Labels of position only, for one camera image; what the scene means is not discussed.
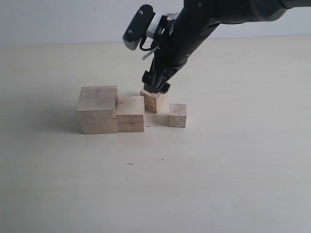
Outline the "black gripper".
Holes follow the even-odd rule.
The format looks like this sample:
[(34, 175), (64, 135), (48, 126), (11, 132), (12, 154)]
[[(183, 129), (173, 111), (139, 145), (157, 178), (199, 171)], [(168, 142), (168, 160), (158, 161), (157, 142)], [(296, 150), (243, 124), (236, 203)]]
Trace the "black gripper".
[(153, 59), (149, 71), (144, 71), (142, 82), (143, 89), (149, 93), (166, 94), (171, 85), (168, 81), (187, 63), (185, 60), (178, 66), (165, 66), (159, 59)]

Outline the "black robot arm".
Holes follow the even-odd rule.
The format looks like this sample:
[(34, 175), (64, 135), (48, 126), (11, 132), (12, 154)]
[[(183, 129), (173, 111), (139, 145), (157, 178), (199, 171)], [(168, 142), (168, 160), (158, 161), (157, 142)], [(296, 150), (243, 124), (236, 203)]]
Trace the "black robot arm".
[(192, 53), (221, 24), (276, 21), (292, 8), (309, 7), (309, 0), (186, 0), (176, 19), (164, 23), (164, 32), (152, 44), (158, 48), (149, 71), (142, 77), (144, 90), (167, 93), (168, 81)]

